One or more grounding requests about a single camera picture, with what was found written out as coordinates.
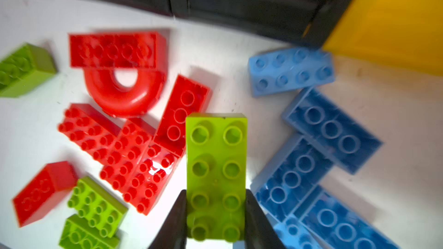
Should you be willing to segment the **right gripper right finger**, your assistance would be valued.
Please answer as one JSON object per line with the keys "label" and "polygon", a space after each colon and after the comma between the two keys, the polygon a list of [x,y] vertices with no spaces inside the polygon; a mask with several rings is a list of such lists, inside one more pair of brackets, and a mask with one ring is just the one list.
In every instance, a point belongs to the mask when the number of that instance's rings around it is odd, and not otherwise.
{"label": "right gripper right finger", "polygon": [[245,248],[285,249],[253,193],[246,189]]}

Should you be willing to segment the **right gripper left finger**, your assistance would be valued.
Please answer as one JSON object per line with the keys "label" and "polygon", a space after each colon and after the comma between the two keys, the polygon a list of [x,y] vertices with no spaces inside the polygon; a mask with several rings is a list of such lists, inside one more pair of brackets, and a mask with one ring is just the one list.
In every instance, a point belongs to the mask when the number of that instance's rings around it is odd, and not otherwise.
{"label": "right gripper left finger", "polygon": [[187,242],[186,218],[186,190],[182,190],[148,249],[185,249]]}

